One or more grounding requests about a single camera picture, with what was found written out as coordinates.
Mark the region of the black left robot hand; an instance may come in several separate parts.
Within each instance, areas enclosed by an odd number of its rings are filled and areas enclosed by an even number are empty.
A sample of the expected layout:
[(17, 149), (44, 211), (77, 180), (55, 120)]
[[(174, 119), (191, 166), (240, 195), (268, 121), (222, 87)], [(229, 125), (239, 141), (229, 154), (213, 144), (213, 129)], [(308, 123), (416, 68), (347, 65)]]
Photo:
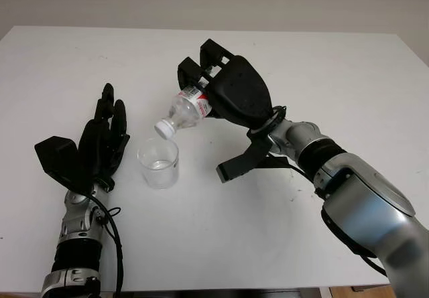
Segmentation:
[(121, 164), (129, 139), (125, 104), (115, 99), (114, 88), (107, 83), (97, 101), (94, 118), (85, 125), (78, 144), (84, 167), (93, 182), (106, 192), (115, 187), (113, 174)]

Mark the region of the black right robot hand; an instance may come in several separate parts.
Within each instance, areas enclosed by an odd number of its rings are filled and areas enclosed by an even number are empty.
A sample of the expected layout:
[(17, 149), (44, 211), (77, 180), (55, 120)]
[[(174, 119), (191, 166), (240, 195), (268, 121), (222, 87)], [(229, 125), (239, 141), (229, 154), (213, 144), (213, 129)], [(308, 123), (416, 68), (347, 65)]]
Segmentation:
[(255, 68), (208, 39), (200, 47), (200, 62), (185, 58), (178, 65), (180, 88), (200, 88), (212, 110), (208, 117), (259, 129), (273, 116), (269, 90)]

